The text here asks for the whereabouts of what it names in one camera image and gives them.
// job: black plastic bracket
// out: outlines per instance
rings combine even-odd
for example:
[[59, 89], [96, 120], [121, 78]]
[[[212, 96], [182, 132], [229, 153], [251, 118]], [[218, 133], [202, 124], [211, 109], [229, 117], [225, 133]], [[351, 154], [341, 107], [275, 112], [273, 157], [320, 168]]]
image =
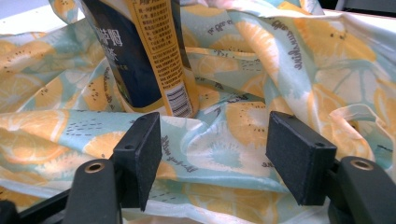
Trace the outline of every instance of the black plastic bracket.
[[271, 112], [266, 155], [298, 204], [331, 200], [331, 223], [396, 223], [396, 185], [373, 161], [344, 157], [294, 116]]

